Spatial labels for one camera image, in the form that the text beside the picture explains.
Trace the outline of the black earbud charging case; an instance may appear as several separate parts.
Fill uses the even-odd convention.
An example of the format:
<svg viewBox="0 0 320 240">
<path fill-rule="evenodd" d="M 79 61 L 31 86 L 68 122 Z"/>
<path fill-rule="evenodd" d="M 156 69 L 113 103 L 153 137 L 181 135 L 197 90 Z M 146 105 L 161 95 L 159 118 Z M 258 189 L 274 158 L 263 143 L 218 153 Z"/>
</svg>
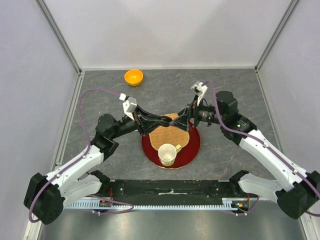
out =
<svg viewBox="0 0 320 240">
<path fill-rule="evenodd" d="M 166 118 L 166 119 L 164 120 L 164 126 L 165 126 L 165 127 L 170 126 L 170 125 L 171 125 L 171 122 L 172 122 L 172 119 L 171 119 L 171 118 Z"/>
</svg>

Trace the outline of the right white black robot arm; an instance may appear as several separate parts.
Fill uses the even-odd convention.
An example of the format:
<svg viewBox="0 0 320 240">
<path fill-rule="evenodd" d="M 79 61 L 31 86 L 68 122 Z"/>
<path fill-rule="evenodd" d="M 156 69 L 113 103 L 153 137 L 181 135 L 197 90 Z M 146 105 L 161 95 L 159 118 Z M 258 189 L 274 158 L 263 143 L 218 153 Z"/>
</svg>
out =
<svg viewBox="0 0 320 240">
<path fill-rule="evenodd" d="M 319 172 L 308 172 L 273 146 L 254 123 L 239 113 L 232 92 L 219 91 L 213 100 L 214 105 L 206 106 L 196 95 L 170 125 L 188 131 L 190 119 L 195 126 L 199 122 L 219 124 L 227 139 L 250 153 L 275 177 L 268 180 L 242 170 L 229 184 L 230 193 L 235 197 L 249 193 L 273 201 L 292 219 L 309 214 L 320 199 Z"/>
</svg>

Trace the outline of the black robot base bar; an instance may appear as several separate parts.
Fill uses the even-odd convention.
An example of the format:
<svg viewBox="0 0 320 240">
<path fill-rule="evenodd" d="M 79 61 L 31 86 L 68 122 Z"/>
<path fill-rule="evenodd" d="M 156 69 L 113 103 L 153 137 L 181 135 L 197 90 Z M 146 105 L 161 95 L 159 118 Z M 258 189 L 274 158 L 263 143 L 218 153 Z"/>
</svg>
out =
<svg viewBox="0 0 320 240">
<path fill-rule="evenodd" d="M 213 198 L 243 197 L 240 187 L 233 182 L 219 180 L 134 180 L 117 179 L 103 183 L 98 195 L 123 198 L 134 195 L 158 196 L 160 194 L 204 195 Z"/>
</svg>

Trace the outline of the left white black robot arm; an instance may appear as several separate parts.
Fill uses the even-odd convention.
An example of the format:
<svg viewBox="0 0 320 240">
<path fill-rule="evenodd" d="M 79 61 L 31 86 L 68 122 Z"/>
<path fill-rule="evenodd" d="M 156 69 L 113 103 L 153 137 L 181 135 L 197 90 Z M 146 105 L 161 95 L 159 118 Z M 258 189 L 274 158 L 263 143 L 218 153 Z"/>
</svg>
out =
<svg viewBox="0 0 320 240">
<path fill-rule="evenodd" d="M 83 151 L 58 169 L 45 175 L 36 173 L 31 177 L 23 200 L 29 210 L 29 221 L 48 225 L 69 204 L 89 195 L 106 196 L 110 185 L 104 181 L 104 175 L 89 174 L 84 179 L 80 177 L 113 155 L 119 146 L 115 138 L 134 131 L 144 136 L 158 127 L 169 127 L 171 121 L 168 116 L 152 114 L 139 106 L 135 106 L 132 111 L 125 111 L 121 120 L 109 113 L 101 115 L 97 120 L 95 136 L 88 141 Z"/>
</svg>

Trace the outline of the woven bamboo tray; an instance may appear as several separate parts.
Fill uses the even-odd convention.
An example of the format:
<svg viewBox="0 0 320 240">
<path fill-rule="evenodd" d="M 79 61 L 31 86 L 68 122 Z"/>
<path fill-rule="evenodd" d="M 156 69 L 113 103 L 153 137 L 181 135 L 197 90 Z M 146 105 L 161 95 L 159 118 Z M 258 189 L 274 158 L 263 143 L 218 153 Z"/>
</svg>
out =
<svg viewBox="0 0 320 240">
<path fill-rule="evenodd" d="M 190 141 L 187 131 L 174 126 L 159 126 L 149 134 L 151 146 L 157 151 L 164 144 L 185 147 Z"/>
</svg>

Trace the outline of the red round plate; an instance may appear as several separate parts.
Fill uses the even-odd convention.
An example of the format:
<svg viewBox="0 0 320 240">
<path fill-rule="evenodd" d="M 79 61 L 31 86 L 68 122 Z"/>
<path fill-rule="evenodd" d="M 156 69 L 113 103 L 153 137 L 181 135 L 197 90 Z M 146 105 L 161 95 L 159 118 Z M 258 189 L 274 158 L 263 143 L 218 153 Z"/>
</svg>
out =
<svg viewBox="0 0 320 240">
<path fill-rule="evenodd" d="M 189 142 L 178 153 L 173 165 L 164 166 L 158 157 L 158 151 L 152 147 L 149 135 L 141 137 L 141 145 L 145 156 L 155 165 L 163 169 L 179 169 L 190 164 L 201 148 L 201 136 L 194 124 L 189 122 Z"/>
</svg>

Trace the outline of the cream mug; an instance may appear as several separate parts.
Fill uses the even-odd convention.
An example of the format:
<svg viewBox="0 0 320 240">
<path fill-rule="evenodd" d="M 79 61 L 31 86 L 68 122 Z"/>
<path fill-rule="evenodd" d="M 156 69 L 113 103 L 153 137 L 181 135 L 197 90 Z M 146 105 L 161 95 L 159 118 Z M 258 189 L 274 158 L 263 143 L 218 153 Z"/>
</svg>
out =
<svg viewBox="0 0 320 240">
<path fill-rule="evenodd" d="M 169 143 L 161 145 L 157 151 L 160 163 L 165 167 L 172 166 L 181 149 L 182 146 L 180 144 L 176 146 Z"/>
</svg>

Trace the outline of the orange bowl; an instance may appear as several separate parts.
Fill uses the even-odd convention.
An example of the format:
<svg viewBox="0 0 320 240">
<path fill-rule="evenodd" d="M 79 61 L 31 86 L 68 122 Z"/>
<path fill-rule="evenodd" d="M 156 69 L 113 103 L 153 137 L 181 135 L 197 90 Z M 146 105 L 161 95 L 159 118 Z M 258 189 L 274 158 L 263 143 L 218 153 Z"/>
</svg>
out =
<svg viewBox="0 0 320 240">
<path fill-rule="evenodd" d="M 144 74 L 139 69 L 130 69 L 124 74 L 124 80 L 130 86 L 138 86 L 142 83 Z"/>
</svg>

